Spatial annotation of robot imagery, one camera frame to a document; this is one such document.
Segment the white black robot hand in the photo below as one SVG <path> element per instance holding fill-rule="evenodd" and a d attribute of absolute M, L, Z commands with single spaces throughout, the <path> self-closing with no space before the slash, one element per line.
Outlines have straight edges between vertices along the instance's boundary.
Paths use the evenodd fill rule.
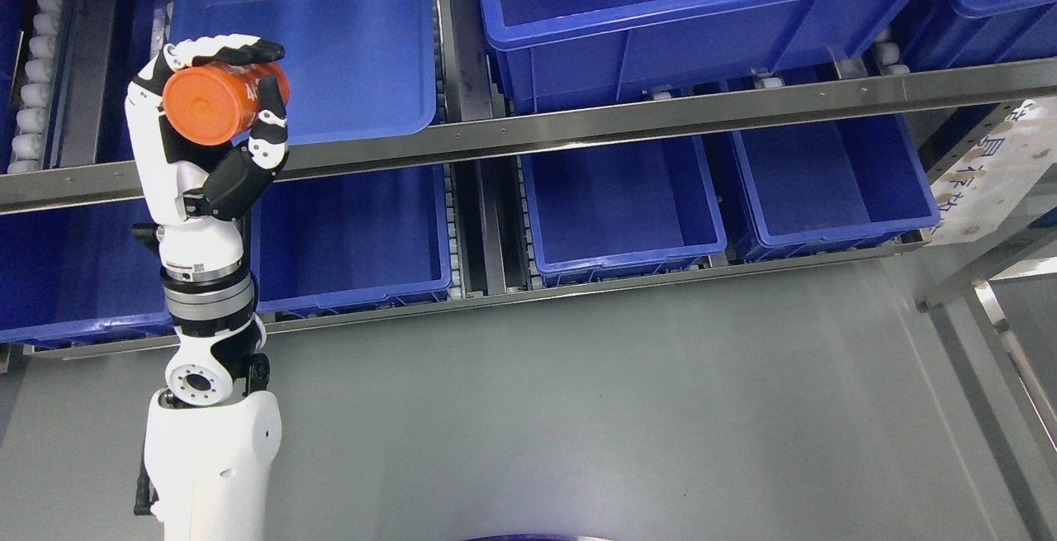
<path fill-rule="evenodd" d="M 260 69 L 286 54 L 259 36 L 228 34 L 166 44 L 129 82 L 128 132 L 154 224 L 137 230 L 154 247 L 164 282 L 180 290 L 233 280 L 246 269 L 238 222 L 288 163 L 288 109 L 276 78 L 261 78 L 249 138 L 204 145 L 181 134 L 164 89 L 190 71 L 219 63 Z"/>

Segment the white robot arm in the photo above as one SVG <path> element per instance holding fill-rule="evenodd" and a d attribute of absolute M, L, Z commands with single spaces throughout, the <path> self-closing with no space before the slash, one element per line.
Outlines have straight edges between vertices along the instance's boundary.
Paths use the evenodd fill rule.
<path fill-rule="evenodd" d="M 166 540 L 261 540 L 282 423 L 256 278 L 161 278 L 178 348 L 148 403 L 133 512 Z"/>

